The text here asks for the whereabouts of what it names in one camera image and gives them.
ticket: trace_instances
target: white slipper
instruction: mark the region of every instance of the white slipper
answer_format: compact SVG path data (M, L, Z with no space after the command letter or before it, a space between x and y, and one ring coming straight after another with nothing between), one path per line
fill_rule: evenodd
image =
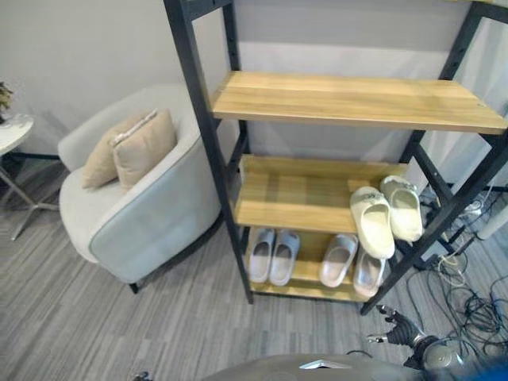
M391 231L399 240L417 241L423 234L420 200L416 186L399 176L388 176L380 184L390 203Z
M290 230L281 230L271 261L270 282L274 286L284 286L291 279L294 262L300 249L300 237Z
M350 200L358 238L370 256L387 259L394 255L395 242L390 229L390 205L373 187L361 187Z
M267 281L274 240L274 229L258 229L256 244L252 248L248 262L248 274L253 282L263 283Z
M321 283L327 287L339 286L348 272L357 249L358 238L352 234L337 234L332 238L321 263L319 273Z
M379 285L383 280L385 263L386 260L379 260L369 256L360 246L355 275L352 279L352 285L358 294L371 298L378 292Z

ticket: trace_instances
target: wall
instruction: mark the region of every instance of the wall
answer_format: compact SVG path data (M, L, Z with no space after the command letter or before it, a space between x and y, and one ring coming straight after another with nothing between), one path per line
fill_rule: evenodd
M435 79L448 56L469 2L441 0L237 0L243 68ZM483 21L456 80L501 112L508 95L500 82L508 70L508 27ZM262 154L354 160L397 161L408 132L389 129L338 129L334 126L251 122L252 150ZM471 146L484 144L475 134L427 134L426 148L449 182L461 180L457 167L471 161ZM498 177L508 181L508 173ZM419 168L412 180L425 181Z
M423 79L439 75L469 7L442 0L235 3L245 70ZM195 22L210 89L226 67L220 16ZM491 28L463 70L464 84L476 92L490 91L494 85L483 79L495 81L488 73L503 65L489 57L502 51L506 30L494 37ZM0 31L0 75L16 91L14 111L37 117L27 152L54 153L62 136L110 102L152 83L182 81L162 0L2 0ZM498 43L483 46L493 38ZM383 128L250 126L254 152L352 160L396 161L409 136ZM231 128L219 129L228 147ZM445 171L448 181L459 180L453 168Z
M35 115L25 152L56 153L58 141L111 102L183 76L162 0L1 0L0 78L12 112ZM206 80L226 73L221 15L195 22ZM221 128L225 151L231 128Z

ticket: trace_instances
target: floor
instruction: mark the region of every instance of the floor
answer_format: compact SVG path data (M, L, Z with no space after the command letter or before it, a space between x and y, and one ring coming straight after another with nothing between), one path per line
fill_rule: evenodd
M59 164L43 169L19 178L35 198L53 193L65 177ZM410 353L367 343L367 334L390 325L377 312L361 317L360 304L257 295L250 306L224 226L180 264L152 273L134 295L76 253L58 213L38 215L12 242L20 206L11 197L0 217L3 379L125 381L146 370L157 381L194 380L275 354L363 349L400 364ZM474 243L468 258L468 283L486 294L508 273L508 227ZM425 330L448 333L423 278L415 276L411 290ZM403 281L383 301L416 316Z

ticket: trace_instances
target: beige pillow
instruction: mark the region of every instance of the beige pillow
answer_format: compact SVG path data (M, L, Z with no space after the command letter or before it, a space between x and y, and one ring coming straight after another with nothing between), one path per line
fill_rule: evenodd
M118 143L113 156L122 191L134 187L175 146L175 127L166 110Z
M147 114L148 113L142 113L133 117L128 117L102 135L94 151L88 156L87 163L83 168L83 177L81 180L83 188L100 187L118 177L117 169L114 165L113 147L110 145L110 140L114 139L119 133L129 131Z

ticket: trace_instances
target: side table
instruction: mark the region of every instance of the side table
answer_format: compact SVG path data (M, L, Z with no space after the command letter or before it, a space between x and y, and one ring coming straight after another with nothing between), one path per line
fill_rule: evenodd
M33 118L29 115L18 114L4 124L0 125L0 156L15 149L19 144L26 140L33 128ZM57 205L44 202L35 202L28 196L15 182L9 174L0 165L0 179L5 181L13 191L15 191L27 204L29 209L26 215L14 229L12 240L19 237L23 229L27 226L30 217L36 210L58 210Z

